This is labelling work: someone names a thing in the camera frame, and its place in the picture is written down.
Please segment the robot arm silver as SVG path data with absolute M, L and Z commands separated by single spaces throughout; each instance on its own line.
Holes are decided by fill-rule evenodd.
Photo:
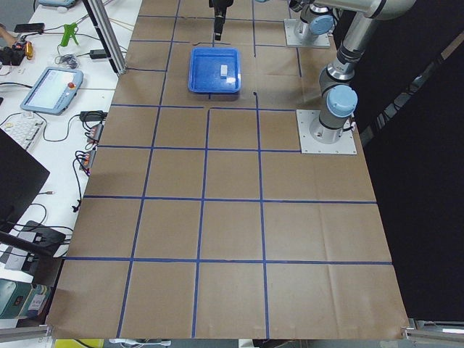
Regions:
M 336 58 L 329 62 L 319 77 L 321 97 L 324 106 L 318 118 L 310 124 L 311 136 L 322 144 L 334 144 L 344 131 L 345 122 L 352 116 L 357 106 L 357 94 L 349 87 L 355 76 L 355 66 L 360 61 L 366 46 L 382 20 L 392 20 L 402 16 L 414 1 L 290 1 L 289 8 L 300 12 L 300 22 L 305 23 L 311 34 L 316 19 L 321 16 L 307 16 L 306 13 L 323 7 L 337 8 L 356 13 Z
M 299 19 L 294 26 L 294 35 L 298 39 L 314 41 L 327 34 L 334 26 L 328 7 L 316 5 L 314 1 L 291 0 L 289 8 L 299 13 Z

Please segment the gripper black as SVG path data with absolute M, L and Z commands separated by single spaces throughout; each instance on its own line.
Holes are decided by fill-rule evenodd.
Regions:
M 225 12 L 233 5 L 233 0 L 209 0 L 209 8 L 215 10 L 214 36 L 216 41 L 220 41 L 225 24 Z

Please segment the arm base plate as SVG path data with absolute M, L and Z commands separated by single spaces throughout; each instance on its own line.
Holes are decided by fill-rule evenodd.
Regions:
M 319 114 L 319 110 L 296 111 L 301 153 L 356 155 L 354 131 L 349 120 L 342 128 L 331 130 L 320 123 Z
M 288 47 L 308 47 L 314 49 L 329 49 L 330 41 L 327 33 L 315 35 L 309 25 L 298 19 L 285 19 L 284 29 Z

